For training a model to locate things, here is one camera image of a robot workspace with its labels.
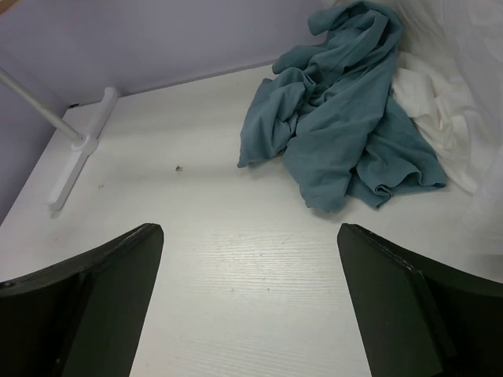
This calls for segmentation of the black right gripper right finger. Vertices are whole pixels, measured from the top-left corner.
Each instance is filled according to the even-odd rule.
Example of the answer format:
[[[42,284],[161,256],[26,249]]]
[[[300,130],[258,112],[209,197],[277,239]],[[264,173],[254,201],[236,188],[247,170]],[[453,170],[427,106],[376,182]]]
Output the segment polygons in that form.
[[[500,376],[502,285],[356,224],[337,235],[373,376]]]

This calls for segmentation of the teal blue t shirt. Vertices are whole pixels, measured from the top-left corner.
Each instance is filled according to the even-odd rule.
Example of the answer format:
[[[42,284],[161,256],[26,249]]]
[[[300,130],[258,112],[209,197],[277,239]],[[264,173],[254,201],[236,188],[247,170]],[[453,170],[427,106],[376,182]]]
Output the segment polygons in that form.
[[[308,20],[323,43],[296,46],[257,89],[240,132],[240,168],[281,157],[309,208],[347,197],[378,208],[396,195],[443,188],[433,148],[393,98],[402,22],[369,1]]]

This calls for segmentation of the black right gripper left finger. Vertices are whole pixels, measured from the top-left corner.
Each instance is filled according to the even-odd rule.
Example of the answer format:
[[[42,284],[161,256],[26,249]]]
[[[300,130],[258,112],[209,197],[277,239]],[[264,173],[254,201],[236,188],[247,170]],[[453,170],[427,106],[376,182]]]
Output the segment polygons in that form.
[[[140,225],[1,284],[3,376],[128,376],[163,250]]]

